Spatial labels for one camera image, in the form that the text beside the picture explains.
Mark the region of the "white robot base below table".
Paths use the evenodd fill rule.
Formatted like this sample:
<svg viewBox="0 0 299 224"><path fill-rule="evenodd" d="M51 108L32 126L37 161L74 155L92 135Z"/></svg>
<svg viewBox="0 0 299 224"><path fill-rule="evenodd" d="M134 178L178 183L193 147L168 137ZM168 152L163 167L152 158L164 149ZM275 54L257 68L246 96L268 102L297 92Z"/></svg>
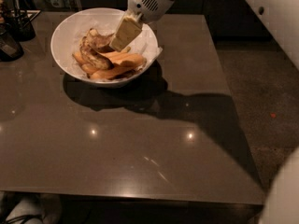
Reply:
<svg viewBox="0 0 299 224"><path fill-rule="evenodd" d="M58 195L0 191L0 224L58 224Z"/></svg>

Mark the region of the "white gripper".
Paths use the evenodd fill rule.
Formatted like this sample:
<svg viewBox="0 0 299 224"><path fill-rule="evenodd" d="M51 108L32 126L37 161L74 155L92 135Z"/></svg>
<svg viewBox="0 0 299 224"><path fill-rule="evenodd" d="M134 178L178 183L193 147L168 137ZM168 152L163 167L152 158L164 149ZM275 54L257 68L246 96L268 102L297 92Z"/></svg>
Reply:
<svg viewBox="0 0 299 224"><path fill-rule="evenodd" d="M173 0L128 0L127 11L111 38L109 46L121 51L142 32L143 23L159 20L173 5Z"/></svg>

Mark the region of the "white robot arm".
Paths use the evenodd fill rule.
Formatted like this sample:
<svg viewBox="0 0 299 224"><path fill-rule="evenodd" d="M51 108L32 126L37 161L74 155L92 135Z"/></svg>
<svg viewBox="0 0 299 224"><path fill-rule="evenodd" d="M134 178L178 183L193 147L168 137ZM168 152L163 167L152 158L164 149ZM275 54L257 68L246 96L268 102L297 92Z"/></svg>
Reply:
<svg viewBox="0 0 299 224"><path fill-rule="evenodd" d="M110 46L120 51L159 20L175 0L127 0ZM245 0L268 32L299 68L299 0ZM299 224L299 148L280 168L265 200L258 224Z"/></svg>

